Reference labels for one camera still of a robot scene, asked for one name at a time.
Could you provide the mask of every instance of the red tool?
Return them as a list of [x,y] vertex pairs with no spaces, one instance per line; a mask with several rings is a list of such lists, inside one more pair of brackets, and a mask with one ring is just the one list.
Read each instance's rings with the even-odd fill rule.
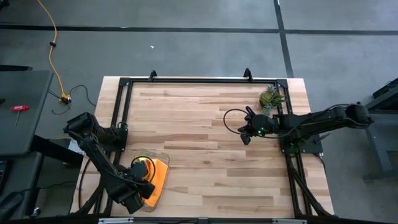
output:
[[15,126],[14,126],[14,129],[16,129],[17,128],[17,123],[18,123],[18,118],[19,118],[19,113],[21,111],[29,110],[29,106],[28,105],[13,106],[11,108],[11,110],[15,111],[15,112],[18,112],[17,120],[15,121]]

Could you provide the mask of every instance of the yellow cable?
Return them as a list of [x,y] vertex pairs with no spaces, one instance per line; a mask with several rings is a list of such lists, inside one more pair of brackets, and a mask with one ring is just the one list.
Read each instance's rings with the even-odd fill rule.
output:
[[[57,32],[57,27],[55,26],[55,22],[54,22],[54,20],[52,19],[52,16],[51,16],[51,14],[49,13],[49,11],[48,11],[48,10],[45,8],[45,6],[42,4],[42,2],[41,2],[40,0],[37,0],[37,2],[42,6],[42,8],[44,9],[44,11],[47,13],[47,15],[49,15],[49,18],[50,18],[50,20],[51,20],[51,22],[52,22],[52,25],[54,26],[54,31],[55,31],[54,39],[53,39],[52,42],[53,42],[53,43],[56,43],[56,41],[57,41],[57,36],[58,36],[58,32]],[[49,62],[50,62],[50,65],[51,65],[51,67],[52,67],[52,70],[53,70],[54,73],[57,75],[58,82],[59,82],[60,88],[61,88],[61,98],[69,98],[69,95],[66,95],[65,92],[63,91],[63,86],[62,86],[62,82],[61,82],[60,75],[58,74],[57,70],[55,69],[55,67],[54,67],[54,65],[53,65],[53,63],[52,63],[52,51],[53,51],[53,48],[54,48],[54,46],[51,45],[50,53],[49,53]]]

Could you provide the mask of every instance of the gray floor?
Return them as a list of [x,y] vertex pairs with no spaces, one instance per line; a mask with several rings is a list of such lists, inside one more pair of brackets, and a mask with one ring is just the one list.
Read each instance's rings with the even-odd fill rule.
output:
[[[286,29],[397,30],[395,0],[279,0]],[[278,28],[272,0],[43,0],[59,25],[130,27]],[[49,25],[36,1],[11,0],[0,24]],[[0,64],[50,70],[51,31],[0,30]],[[287,77],[278,34],[188,32],[59,32],[53,61],[65,89],[84,84],[93,101],[105,75],[239,77],[246,67],[256,77]],[[396,35],[287,35],[294,77],[304,78],[313,111],[335,103],[369,100],[372,92],[397,77]],[[51,89],[59,87],[53,79]],[[47,98],[38,134],[62,136],[70,118],[95,108],[84,89],[73,92],[72,110]],[[398,180],[365,184],[377,172],[364,131],[341,129],[323,141],[326,174],[335,213],[345,218],[398,222]],[[57,161],[65,180],[77,171]],[[61,181],[44,173],[40,181]],[[58,195],[63,192],[64,198]],[[49,190],[43,215],[66,213],[73,186]]]

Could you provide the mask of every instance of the black table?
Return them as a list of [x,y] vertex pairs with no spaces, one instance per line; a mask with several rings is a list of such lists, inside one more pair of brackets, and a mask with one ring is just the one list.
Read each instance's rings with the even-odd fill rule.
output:
[[[40,174],[44,156],[80,166],[83,156],[35,135],[53,73],[50,71],[0,72],[0,160],[11,160],[2,200],[13,191],[33,189]],[[12,106],[28,105],[19,115]],[[12,218],[30,215],[38,190],[24,193],[24,201]]]

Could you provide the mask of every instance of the orange object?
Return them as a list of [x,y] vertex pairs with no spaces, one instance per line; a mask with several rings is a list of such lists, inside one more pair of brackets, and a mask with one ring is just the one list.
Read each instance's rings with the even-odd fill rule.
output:
[[[154,168],[150,160],[148,159],[145,160],[148,168],[148,174],[145,176],[145,179],[150,181],[150,178],[152,178],[152,176],[154,175]],[[162,194],[163,186],[166,181],[167,170],[169,169],[168,165],[162,162],[160,159],[153,159],[153,161],[156,170],[155,170],[155,176],[152,179],[151,183],[155,185],[155,190],[148,199],[143,198],[145,204],[152,208],[156,206],[156,203],[159,200],[160,195]]]

